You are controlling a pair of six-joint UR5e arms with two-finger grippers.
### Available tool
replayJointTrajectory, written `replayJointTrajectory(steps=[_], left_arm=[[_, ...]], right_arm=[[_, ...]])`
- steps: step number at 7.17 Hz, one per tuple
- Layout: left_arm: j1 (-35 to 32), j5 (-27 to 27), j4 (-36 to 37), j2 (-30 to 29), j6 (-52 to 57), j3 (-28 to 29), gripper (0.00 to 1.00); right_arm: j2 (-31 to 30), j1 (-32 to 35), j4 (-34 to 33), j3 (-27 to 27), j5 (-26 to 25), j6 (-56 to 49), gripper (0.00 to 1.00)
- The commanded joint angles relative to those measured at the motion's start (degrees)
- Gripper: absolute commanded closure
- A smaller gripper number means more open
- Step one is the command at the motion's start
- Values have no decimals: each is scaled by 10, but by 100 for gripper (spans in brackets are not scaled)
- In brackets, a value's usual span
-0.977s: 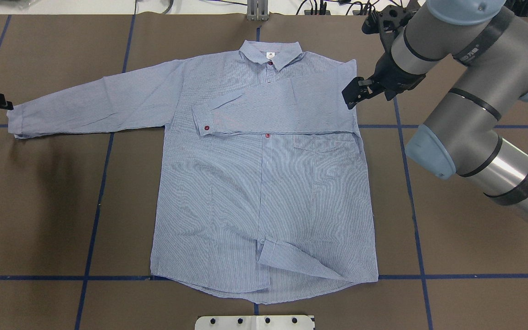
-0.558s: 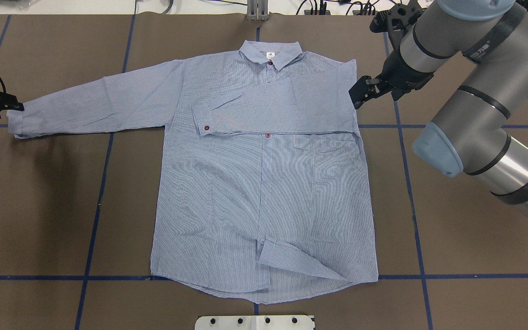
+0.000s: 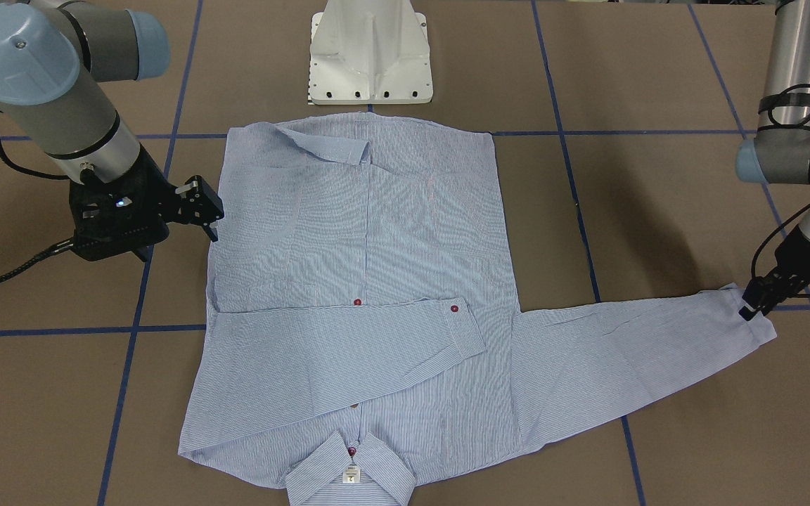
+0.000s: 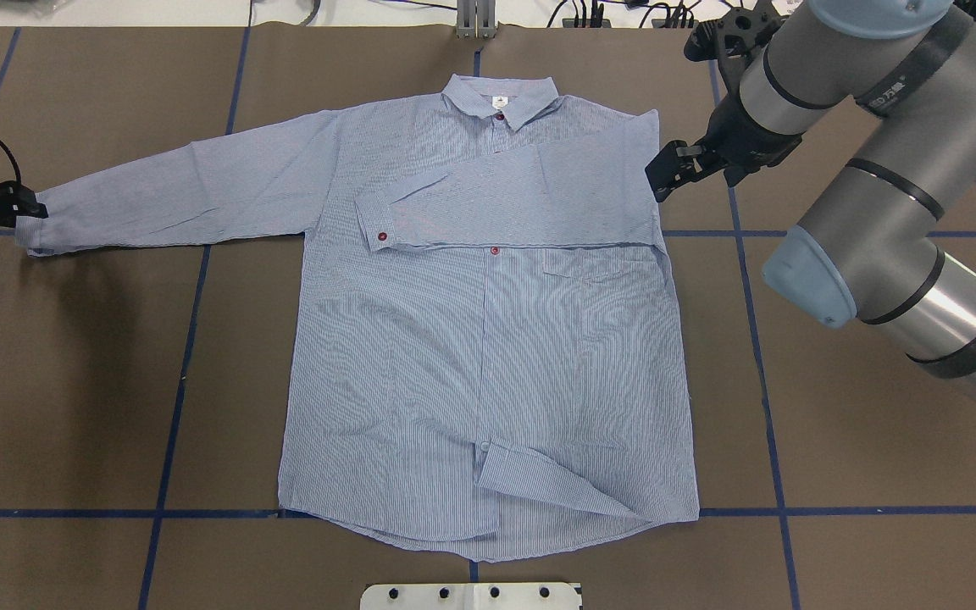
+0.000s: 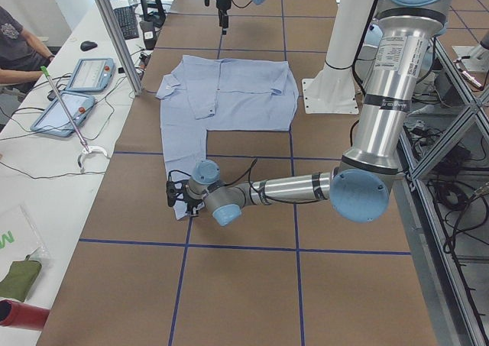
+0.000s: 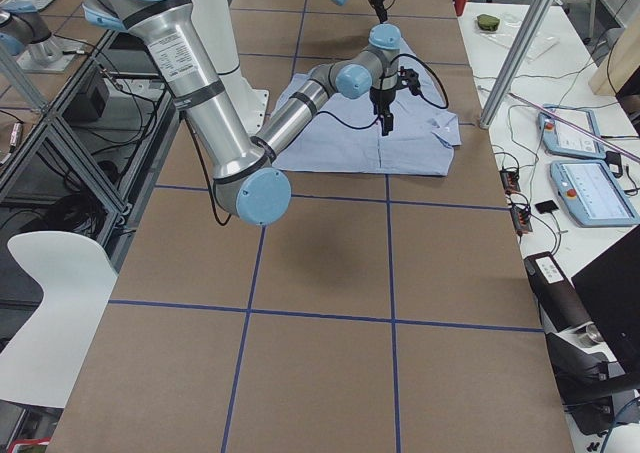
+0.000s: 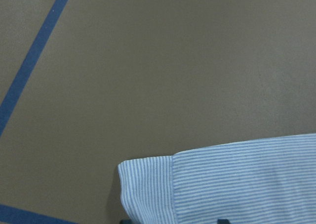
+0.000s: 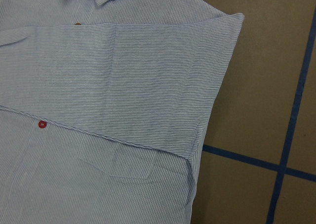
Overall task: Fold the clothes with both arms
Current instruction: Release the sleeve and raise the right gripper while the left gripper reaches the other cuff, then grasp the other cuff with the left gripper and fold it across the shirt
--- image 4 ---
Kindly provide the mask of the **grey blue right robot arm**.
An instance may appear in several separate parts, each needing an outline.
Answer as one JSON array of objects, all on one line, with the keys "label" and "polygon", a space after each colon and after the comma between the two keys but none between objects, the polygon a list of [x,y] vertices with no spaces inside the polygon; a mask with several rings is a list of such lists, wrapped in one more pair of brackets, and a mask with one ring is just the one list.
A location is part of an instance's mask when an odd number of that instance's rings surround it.
[{"label": "grey blue right robot arm", "polygon": [[952,1],[771,1],[695,27],[725,92],[693,144],[646,166],[658,201],[716,173],[779,165],[851,99],[879,121],[764,263],[764,281],[829,328],[879,329],[976,399],[976,273],[929,239],[976,186],[976,20]]}]

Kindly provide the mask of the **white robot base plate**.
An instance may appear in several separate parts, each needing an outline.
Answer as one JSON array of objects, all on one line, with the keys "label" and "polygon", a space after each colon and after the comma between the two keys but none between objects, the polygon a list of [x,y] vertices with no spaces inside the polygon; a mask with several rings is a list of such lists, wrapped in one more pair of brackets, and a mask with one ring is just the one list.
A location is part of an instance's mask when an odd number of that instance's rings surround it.
[{"label": "white robot base plate", "polygon": [[566,582],[377,584],[360,609],[582,609],[581,585]]}]

